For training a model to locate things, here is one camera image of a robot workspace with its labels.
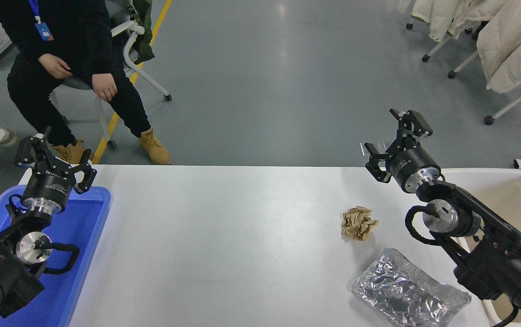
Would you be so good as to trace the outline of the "person's left hand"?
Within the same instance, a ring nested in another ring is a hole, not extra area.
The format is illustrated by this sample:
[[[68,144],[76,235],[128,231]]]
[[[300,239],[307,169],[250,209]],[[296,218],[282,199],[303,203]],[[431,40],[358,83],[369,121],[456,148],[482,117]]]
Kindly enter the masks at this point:
[[[110,102],[117,94],[117,86],[111,73],[96,73],[91,77],[91,86],[95,95]]]

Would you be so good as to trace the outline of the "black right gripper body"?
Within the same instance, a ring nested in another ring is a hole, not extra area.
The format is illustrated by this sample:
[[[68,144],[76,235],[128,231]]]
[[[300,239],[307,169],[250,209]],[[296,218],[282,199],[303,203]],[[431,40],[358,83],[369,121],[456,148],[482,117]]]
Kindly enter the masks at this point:
[[[390,172],[401,188],[418,188],[440,177],[439,165],[421,146],[395,155]]]

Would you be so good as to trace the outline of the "person's right hand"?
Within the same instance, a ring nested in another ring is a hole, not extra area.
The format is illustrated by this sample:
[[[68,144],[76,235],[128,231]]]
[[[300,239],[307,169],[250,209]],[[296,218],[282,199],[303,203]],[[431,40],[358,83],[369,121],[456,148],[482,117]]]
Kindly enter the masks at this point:
[[[43,54],[38,58],[38,62],[40,62],[50,76],[55,79],[65,80],[66,78],[73,76],[69,65],[54,54]]]

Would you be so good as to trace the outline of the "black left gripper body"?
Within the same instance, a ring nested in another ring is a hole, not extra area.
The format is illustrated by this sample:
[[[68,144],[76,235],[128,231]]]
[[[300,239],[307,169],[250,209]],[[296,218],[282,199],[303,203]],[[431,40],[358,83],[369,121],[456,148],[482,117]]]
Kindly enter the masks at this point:
[[[72,166],[64,161],[38,162],[22,194],[22,205],[34,207],[38,199],[55,203],[55,208],[65,208],[75,183],[74,176],[64,175]]]

